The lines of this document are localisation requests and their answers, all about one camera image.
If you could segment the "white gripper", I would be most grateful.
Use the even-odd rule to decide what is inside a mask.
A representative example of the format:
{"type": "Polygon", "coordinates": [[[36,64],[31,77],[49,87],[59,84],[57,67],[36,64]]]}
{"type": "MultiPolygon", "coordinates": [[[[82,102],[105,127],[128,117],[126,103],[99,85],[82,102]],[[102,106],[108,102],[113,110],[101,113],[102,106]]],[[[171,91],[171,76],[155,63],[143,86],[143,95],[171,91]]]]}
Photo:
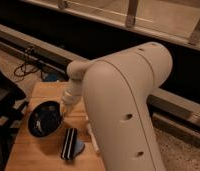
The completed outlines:
{"type": "Polygon", "coordinates": [[[73,106],[76,105],[82,96],[82,82],[77,80],[69,80],[64,88],[62,95],[62,104],[60,112],[65,116],[72,112],[73,106]]]}

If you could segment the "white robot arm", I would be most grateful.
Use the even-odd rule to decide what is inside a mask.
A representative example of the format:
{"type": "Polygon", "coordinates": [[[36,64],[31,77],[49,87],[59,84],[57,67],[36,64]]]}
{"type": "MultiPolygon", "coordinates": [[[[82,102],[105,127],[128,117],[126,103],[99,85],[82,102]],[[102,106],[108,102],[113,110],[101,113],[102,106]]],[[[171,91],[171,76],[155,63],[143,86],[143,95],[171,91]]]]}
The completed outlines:
{"type": "Polygon", "coordinates": [[[166,171],[147,98],[171,70],[171,54],[156,42],[68,65],[62,103],[69,113],[84,102],[106,171],[166,171]]]}

